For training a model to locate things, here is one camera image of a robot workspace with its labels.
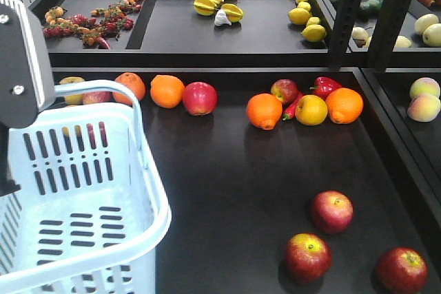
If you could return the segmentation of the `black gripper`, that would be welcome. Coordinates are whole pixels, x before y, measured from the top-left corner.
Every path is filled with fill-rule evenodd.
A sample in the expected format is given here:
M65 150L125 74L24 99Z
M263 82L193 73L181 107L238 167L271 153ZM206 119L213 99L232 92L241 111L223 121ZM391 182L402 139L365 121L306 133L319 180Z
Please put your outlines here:
M9 129L1 125L1 196L6 196L21 189L21 186L12 178L8 162Z

